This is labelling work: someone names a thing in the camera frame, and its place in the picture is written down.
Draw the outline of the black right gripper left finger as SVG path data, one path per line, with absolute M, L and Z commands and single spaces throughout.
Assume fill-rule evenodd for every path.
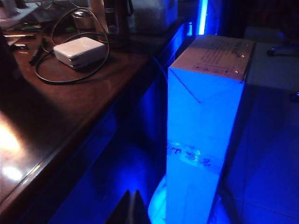
M 110 224 L 126 224 L 130 207 L 131 193 L 126 190 L 120 201 L 109 216 Z

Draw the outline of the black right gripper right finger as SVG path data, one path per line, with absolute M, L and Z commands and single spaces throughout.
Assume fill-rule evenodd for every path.
M 139 190 L 135 192 L 135 224 L 151 224 Z

